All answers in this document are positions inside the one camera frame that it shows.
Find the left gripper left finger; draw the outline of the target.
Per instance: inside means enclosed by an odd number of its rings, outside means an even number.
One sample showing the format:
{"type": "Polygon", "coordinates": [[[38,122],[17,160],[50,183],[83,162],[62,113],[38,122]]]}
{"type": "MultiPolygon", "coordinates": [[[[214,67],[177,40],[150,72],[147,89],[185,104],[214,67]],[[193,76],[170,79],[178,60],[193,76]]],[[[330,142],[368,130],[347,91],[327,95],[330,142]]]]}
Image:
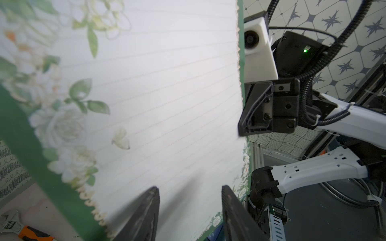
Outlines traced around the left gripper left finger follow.
{"type": "Polygon", "coordinates": [[[139,199],[139,205],[115,241],[154,241],[157,233],[160,193],[156,186],[149,188],[139,199]]]}

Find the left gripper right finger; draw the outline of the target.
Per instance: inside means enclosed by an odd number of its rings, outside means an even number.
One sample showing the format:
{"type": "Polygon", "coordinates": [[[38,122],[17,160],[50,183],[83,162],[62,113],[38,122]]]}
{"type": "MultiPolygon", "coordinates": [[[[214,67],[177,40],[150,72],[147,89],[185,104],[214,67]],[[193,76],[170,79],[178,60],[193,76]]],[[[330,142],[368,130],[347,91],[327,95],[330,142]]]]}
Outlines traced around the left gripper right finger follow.
{"type": "Polygon", "coordinates": [[[228,185],[222,186],[222,212],[228,241],[267,241],[267,236],[228,185]]]}

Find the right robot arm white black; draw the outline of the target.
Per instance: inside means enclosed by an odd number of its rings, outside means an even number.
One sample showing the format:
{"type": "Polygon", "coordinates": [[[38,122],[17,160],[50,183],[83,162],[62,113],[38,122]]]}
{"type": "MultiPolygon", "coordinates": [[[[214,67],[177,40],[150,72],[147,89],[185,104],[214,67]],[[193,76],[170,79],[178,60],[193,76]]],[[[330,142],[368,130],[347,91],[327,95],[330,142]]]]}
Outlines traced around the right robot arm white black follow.
{"type": "Polygon", "coordinates": [[[242,137],[293,129],[296,120],[275,117],[275,105],[285,104],[290,97],[291,107],[298,107],[303,122],[344,135],[353,134],[355,142],[315,158],[293,165],[266,166],[256,169],[251,176],[251,205],[259,212],[295,189],[328,181],[350,178],[369,178],[386,182],[386,116],[353,103],[346,103],[324,95],[338,113],[331,112],[326,119],[307,113],[307,96],[312,87],[311,77],[325,67],[340,51],[371,7],[363,1],[356,15],[328,52],[309,71],[296,76],[248,83],[246,104],[238,130],[242,137]]]}

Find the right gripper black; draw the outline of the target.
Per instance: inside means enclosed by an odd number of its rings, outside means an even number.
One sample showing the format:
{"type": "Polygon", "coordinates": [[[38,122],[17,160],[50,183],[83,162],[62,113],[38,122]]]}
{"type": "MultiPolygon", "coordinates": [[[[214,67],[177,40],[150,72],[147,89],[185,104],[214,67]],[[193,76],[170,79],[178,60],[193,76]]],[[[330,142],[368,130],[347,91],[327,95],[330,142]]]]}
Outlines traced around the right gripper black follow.
{"type": "Polygon", "coordinates": [[[295,131],[299,119],[298,79],[250,82],[244,87],[246,100],[238,123],[239,136],[295,131]]]}

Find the green bordered scalloped stationery paper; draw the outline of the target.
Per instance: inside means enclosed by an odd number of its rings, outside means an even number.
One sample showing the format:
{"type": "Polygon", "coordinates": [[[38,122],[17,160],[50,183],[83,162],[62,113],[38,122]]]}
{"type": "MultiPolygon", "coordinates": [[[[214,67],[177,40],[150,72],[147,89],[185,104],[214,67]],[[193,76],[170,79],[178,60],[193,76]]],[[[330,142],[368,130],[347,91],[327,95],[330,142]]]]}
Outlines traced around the green bordered scalloped stationery paper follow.
{"type": "Polygon", "coordinates": [[[1,1],[1,142],[85,241],[160,192],[158,241],[203,241],[249,190],[240,1],[1,1]]]}

